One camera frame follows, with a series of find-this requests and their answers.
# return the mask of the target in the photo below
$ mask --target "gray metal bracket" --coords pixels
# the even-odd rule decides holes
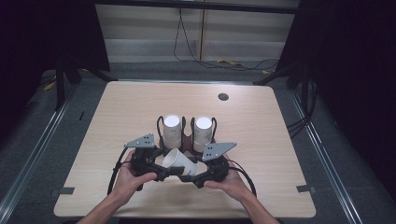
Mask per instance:
[[[235,142],[206,144],[204,153],[202,154],[202,161],[217,159],[224,153],[230,151],[233,147],[236,147]]]
[[[142,148],[155,148],[154,134],[149,133],[143,137],[139,137],[132,142],[126,143],[125,147],[142,147]]]

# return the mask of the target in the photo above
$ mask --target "gray floor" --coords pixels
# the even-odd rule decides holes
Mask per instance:
[[[262,64],[263,67],[266,65],[271,65],[271,62]],[[112,72],[107,73],[109,76],[124,79],[251,83],[267,76],[258,70],[236,72],[209,69],[194,62],[113,63],[111,68]],[[10,215],[8,223],[64,223],[68,220],[53,215],[53,207],[57,201],[57,195],[53,192],[64,185],[95,108],[106,87],[106,83],[99,78],[85,72],[81,74],[84,78],[76,86],[69,106],[49,144],[45,147],[44,154]],[[278,78],[269,86],[275,91],[285,123],[291,124],[300,117],[291,93],[286,89],[286,80],[284,77]],[[73,88],[67,85],[66,92],[72,92]],[[0,197],[2,199],[45,131],[54,113],[55,105],[55,89],[49,91],[38,89],[27,107],[26,116],[8,141],[1,146]],[[342,132],[336,128],[329,110],[320,97],[313,114],[313,124],[356,206],[362,223],[396,223],[394,201],[377,181],[371,169],[350,146]],[[303,130],[294,137],[292,143],[308,186],[316,190],[312,193],[312,198],[317,214],[309,219],[280,217],[280,220],[284,223],[352,223],[348,220],[306,131]],[[148,220],[148,223],[169,222],[171,221]]]

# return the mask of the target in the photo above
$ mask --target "hand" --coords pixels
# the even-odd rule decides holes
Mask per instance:
[[[226,154],[224,154],[224,157],[227,160],[230,159]],[[235,167],[231,161],[228,161],[228,164],[231,167]],[[208,180],[204,183],[204,186],[210,189],[222,189],[238,202],[241,202],[247,193],[251,193],[241,176],[235,170],[229,170],[227,177],[222,182]]]
[[[129,152],[125,161],[130,161],[134,155],[134,150]],[[131,163],[126,162],[120,167],[119,176],[117,177],[116,185],[111,191],[121,205],[129,202],[131,197],[136,192],[136,189],[150,180],[157,178],[155,173],[148,173],[141,176],[134,176],[135,173],[131,171]]]

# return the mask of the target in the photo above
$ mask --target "forearm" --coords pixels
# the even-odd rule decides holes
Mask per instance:
[[[262,206],[259,200],[251,192],[245,193],[240,203],[247,211],[250,220],[254,224],[278,224],[279,222]]]
[[[114,213],[121,207],[121,203],[112,194],[105,197],[79,224],[107,223]]]

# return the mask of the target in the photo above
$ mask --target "wooden table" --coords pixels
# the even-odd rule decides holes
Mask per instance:
[[[229,96],[219,99],[220,93]],[[147,133],[159,136],[159,116],[215,117],[217,142],[236,142],[227,154],[253,180],[260,202],[275,217],[316,213],[274,92],[269,87],[224,84],[110,82],[93,116],[60,195],[58,217],[83,217],[106,197],[123,145]],[[186,135],[191,133],[187,125]],[[200,164],[199,171],[205,166]],[[198,189],[175,176],[149,182],[115,217],[247,217],[242,205],[220,190]]]

